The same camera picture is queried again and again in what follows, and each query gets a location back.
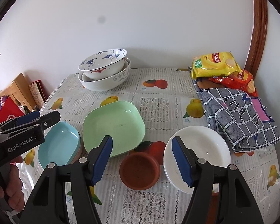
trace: snack package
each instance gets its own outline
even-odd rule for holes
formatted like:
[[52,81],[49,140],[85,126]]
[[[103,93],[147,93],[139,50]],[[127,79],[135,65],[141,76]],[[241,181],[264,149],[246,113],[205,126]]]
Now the snack package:
[[194,57],[191,77],[228,76],[235,71],[242,72],[232,54],[218,52]]
[[242,90],[250,96],[258,97],[254,86],[253,75],[246,70],[242,70],[241,73],[235,71],[227,77],[210,77],[208,80],[228,88]]

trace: white porcelain bowl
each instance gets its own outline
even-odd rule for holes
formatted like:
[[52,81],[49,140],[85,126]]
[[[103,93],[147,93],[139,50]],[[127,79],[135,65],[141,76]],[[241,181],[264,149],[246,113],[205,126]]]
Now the white porcelain bowl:
[[[197,157],[202,157],[210,164],[227,167],[231,163],[230,151],[224,139],[214,130],[205,126],[189,126],[176,132],[168,141],[164,151],[164,171],[174,187],[192,194],[194,188],[182,180],[179,168],[172,152],[172,139],[180,136],[186,148],[192,149]],[[213,190],[217,192],[219,184],[214,184]]]
[[123,70],[111,77],[101,79],[101,80],[93,80],[88,78],[83,71],[79,72],[78,78],[80,83],[91,91],[108,91],[111,90],[120,84],[122,84],[129,75],[131,69],[131,61],[129,58],[125,58],[124,60]]
[[82,61],[78,69],[93,80],[101,80],[119,73],[125,64],[125,49],[108,49]]

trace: fruit print tablecloth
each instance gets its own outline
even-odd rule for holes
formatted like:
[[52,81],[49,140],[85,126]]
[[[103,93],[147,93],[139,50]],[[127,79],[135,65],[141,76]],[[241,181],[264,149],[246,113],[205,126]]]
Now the fruit print tablecloth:
[[[106,100],[129,101],[136,105],[144,120],[146,135],[143,145],[149,145],[153,142],[167,143],[176,131],[186,126],[206,126],[205,116],[201,117],[195,110],[193,112],[198,107],[197,101],[193,99],[197,98],[186,69],[131,69],[123,84],[107,92],[92,92],[83,88],[78,74],[73,74],[64,79],[50,95],[41,115],[51,112],[53,108],[58,110],[61,121],[71,124],[83,137],[83,121],[90,111],[99,107],[102,102],[107,103]],[[95,194],[102,202],[102,205],[96,205],[102,223],[181,223],[191,196],[170,184],[163,166],[160,178],[152,188],[145,191],[127,188],[119,176],[119,166],[124,157],[125,155],[120,155],[111,158],[102,180],[95,186]],[[264,223],[272,224],[277,218],[280,200],[280,172],[275,147],[236,155],[231,152],[231,162],[238,166],[246,179]],[[37,147],[33,163],[17,164],[23,181],[25,201],[43,171],[38,161]],[[67,195],[66,199],[70,221],[76,223],[72,198]]]

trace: white wall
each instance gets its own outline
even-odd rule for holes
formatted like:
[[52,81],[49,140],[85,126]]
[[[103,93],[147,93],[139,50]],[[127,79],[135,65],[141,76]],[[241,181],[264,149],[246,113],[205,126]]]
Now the white wall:
[[[270,3],[268,3],[268,15],[265,50],[255,78],[255,85],[280,130],[280,15]],[[275,145],[275,148],[280,168],[280,142]]]
[[24,72],[52,92],[114,47],[134,67],[187,67],[218,51],[243,66],[252,26],[253,0],[17,0],[0,22],[0,90]]

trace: towel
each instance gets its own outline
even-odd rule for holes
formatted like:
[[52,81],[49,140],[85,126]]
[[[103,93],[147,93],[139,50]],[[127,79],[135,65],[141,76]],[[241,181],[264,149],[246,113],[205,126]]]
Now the towel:
[[221,134],[235,152],[253,151],[280,140],[278,127],[260,98],[237,89],[200,89],[197,80],[193,82],[208,127]]

